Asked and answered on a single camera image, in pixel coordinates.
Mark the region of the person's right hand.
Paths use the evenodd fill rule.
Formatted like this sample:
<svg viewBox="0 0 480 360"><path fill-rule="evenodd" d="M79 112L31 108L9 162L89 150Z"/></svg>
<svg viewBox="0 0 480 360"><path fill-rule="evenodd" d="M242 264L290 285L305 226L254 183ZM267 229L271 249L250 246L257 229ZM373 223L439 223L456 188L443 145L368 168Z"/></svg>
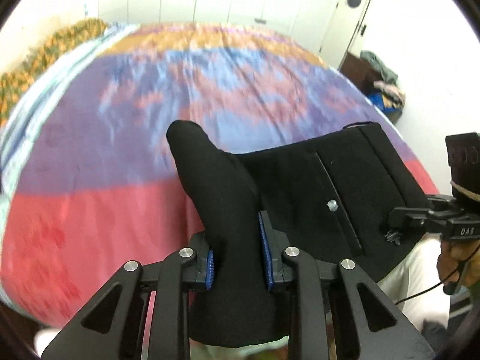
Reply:
<svg viewBox="0 0 480 360"><path fill-rule="evenodd" d="M457 270L459 264L470 257L469 266L463 270L462 281L472 297L479 292L479 240L448 242L441 241L441 252L437 261L437 270L442 284L456 283L461 277Z"/></svg>

